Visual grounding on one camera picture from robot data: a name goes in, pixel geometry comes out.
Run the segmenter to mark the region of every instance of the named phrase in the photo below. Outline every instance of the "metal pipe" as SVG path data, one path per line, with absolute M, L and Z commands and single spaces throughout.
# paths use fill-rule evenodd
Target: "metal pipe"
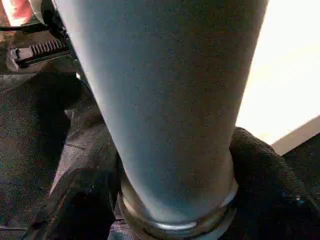
M 229 145 L 266 4 L 55 0 L 132 186 L 122 193 L 159 226 L 234 196 Z

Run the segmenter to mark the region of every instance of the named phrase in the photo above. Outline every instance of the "pipe flange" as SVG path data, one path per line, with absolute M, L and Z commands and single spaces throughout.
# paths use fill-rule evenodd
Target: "pipe flange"
M 120 193 L 120 209 L 122 215 L 127 220 L 133 231 L 143 237 L 143 239 L 196 239 L 196 240 L 216 240 L 228 229 L 231 224 L 236 209 L 230 207 L 230 202 L 234 199 L 238 184 L 234 180 L 229 195 L 207 216 L 201 217 L 196 221 L 182 222 L 179 224 L 168 224 L 165 222 L 155 222 L 145 209 L 143 203 L 132 188 L 126 176 L 121 179 L 122 189 L 129 198 Z

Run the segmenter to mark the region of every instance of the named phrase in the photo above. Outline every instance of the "black fabric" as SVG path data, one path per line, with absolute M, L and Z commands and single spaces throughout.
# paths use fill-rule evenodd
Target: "black fabric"
M 80 87 L 75 75 L 41 73 L 0 94 L 0 225 L 27 227 L 43 204 Z
M 118 155 L 107 128 L 62 176 L 24 239 L 107 239 L 115 217 Z
M 242 128 L 230 152 L 239 190 L 223 240 L 319 239 L 319 210 L 285 159 Z
M 286 153 L 284 158 L 320 206 L 320 134 Z

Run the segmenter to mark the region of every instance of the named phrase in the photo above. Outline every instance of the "gray metal pole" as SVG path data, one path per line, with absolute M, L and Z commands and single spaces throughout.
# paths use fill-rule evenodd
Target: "gray metal pole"
M 233 196 L 229 145 L 266 1 L 55 4 L 147 218 L 192 223 Z

